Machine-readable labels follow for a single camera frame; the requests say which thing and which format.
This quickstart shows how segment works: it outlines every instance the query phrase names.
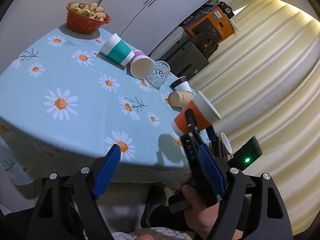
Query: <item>bowl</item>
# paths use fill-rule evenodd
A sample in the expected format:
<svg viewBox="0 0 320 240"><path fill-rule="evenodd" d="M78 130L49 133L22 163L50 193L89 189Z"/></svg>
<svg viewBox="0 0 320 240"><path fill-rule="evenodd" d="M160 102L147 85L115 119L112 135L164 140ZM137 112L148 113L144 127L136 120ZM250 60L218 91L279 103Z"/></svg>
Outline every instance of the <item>bowl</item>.
<svg viewBox="0 0 320 240"><path fill-rule="evenodd" d="M90 19L83 15L76 13L75 11L70 9L70 5L73 2L68 3L67 10L67 26L77 32L77 33L84 33L84 34L91 34L98 30L102 25L107 24L111 21L111 17L107 15L107 18L102 22L94 19Z"/></svg>

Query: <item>curtain fold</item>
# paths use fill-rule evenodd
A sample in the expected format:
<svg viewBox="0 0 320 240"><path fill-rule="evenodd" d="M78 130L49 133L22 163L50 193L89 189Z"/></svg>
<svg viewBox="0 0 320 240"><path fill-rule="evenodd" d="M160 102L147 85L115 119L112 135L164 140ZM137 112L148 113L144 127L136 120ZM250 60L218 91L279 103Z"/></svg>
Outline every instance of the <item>curtain fold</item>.
<svg viewBox="0 0 320 240"><path fill-rule="evenodd" d="M297 234L320 209L320 23L279 0L245 1L240 31L189 83L220 113L213 126L233 152L257 137L263 155L244 173L271 174Z"/></svg>

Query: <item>table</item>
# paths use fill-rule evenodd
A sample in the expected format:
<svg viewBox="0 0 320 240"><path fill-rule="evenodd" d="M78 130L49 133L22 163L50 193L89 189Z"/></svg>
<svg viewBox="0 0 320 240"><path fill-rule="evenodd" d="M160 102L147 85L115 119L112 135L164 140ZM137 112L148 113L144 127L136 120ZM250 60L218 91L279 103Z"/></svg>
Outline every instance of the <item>table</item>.
<svg viewBox="0 0 320 240"><path fill-rule="evenodd" d="M181 108L167 101L177 77L160 89L135 79L99 53L111 35L62 25L0 76L0 162L14 184L74 174L114 143L122 152L114 182L176 183L188 171L171 128Z"/></svg>

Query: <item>paper cup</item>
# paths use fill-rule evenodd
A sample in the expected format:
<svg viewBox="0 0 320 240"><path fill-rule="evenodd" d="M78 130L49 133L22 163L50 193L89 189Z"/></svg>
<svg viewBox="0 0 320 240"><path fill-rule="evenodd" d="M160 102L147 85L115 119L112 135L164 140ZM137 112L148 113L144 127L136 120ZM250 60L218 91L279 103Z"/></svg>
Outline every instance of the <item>paper cup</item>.
<svg viewBox="0 0 320 240"><path fill-rule="evenodd" d="M230 144L227 136L223 132L221 133L221 139L223 141L225 149L231 154L232 153L231 144Z"/></svg>
<svg viewBox="0 0 320 240"><path fill-rule="evenodd" d="M146 78L151 75L155 69L155 63L146 56L141 50L135 50L134 56L130 61L131 75L137 79Z"/></svg>
<svg viewBox="0 0 320 240"><path fill-rule="evenodd" d="M186 76L178 78L175 82L171 84L176 91L189 91L192 93L191 87L186 79Z"/></svg>
<svg viewBox="0 0 320 240"><path fill-rule="evenodd" d="M185 107L193 98L194 95L189 91L171 92L168 97L168 102L170 106Z"/></svg>
<svg viewBox="0 0 320 240"><path fill-rule="evenodd" d="M113 59L121 66L125 66L134 57L134 52L128 47L127 44L115 33L111 38L102 46L100 52L107 57Z"/></svg>
<svg viewBox="0 0 320 240"><path fill-rule="evenodd" d="M189 108L193 110L199 131L202 131L211 124L222 119L211 102L200 91L198 91L195 97L186 105L186 107L171 123L173 130L179 136L184 135L188 131L187 120L184 114Z"/></svg>

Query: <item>shoe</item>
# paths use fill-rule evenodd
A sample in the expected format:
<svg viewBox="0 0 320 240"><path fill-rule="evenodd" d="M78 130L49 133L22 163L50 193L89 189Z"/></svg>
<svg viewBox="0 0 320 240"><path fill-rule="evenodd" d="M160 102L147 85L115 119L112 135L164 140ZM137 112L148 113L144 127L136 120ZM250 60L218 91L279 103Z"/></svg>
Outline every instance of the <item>shoe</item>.
<svg viewBox="0 0 320 240"><path fill-rule="evenodd" d="M147 219L150 207L157 204L165 206L166 200L167 200L166 194L160 186L151 187L147 196L146 207L141 217L140 224L142 228L149 228L149 226L146 224L146 219Z"/></svg>

